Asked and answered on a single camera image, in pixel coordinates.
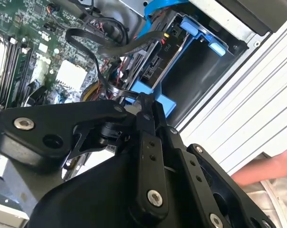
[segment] white metal panel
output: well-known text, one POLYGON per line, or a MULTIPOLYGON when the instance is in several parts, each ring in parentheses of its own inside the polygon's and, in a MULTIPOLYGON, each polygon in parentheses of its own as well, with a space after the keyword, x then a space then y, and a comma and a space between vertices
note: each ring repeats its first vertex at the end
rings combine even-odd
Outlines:
POLYGON ((287 149, 287 22, 181 132, 229 174, 287 149))

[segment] motherboard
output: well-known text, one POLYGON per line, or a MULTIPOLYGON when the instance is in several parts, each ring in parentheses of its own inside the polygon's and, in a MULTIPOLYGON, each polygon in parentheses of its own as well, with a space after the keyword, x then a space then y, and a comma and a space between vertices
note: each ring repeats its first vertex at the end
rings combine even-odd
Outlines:
MULTIPOLYGON (((97 81, 94 63, 65 40, 64 27, 83 29, 83 21, 65 9, 50 17, 49 4, 53 3, 0 0, 1 108, 32 105, 28 98, 34 92, 34 103, 78 102, 83 90, 97 81)), ((82 43, 96 52, 98 44, 82 43)), ((96 57, 106 71, 108 61, 96 57)))

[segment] blue cable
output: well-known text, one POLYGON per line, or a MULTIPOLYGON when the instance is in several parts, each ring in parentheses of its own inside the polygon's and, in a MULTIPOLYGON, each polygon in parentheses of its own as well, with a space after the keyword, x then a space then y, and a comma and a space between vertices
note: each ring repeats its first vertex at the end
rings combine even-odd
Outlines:
POLYGON ((141 32, 139 33, 138 37, 146 34, 152 26, 152 21, 149 19, 149 14, 152 12, 164 8, 169 7, 181 3, 187 3, 188 0, 153 0, 151 1, 144 9, 144 17, 146 18, 147 22, 141 32))

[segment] capacitor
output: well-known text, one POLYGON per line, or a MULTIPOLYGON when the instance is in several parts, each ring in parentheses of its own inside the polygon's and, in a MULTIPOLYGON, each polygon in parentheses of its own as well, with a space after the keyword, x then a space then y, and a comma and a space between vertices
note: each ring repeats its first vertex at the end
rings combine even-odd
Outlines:
POLYGON ((28 37, 23 37, 21 40, 22 43, 27 43, 28 42, 28 37))
POLYGON ((55 54, 59 54, 59 53, 60 53, 60 50, 57 49, 57 48, 55 48, 55 49, 54 49, 54 53, 55 53, 55 54))

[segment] black metal bracket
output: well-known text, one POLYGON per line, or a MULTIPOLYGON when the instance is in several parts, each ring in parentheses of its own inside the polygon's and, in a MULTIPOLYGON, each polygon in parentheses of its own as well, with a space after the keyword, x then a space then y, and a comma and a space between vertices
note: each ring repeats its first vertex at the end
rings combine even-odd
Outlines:
POLYGON ((8 109, 0 113, 0 153, 36 171, 52 172, 64 165, 75 131, 85 136, 82 126, 96 128, 127 116, 112 100, 8 109), (20 117, 31 120, 33 129, 18 129, 14 121, 20 117))
POLYGON ((111 100, 0 113, 0 153, 28 172, 52 175, 68 158, 117 147, 113 158, 47 193, 29 228, 74 227, 74 215, 82 227, 275 228, 201 146, 184 146, 152 95, 138 102, 136 116, 111 100), (20 129, 20 117, 31 128, 20 129))

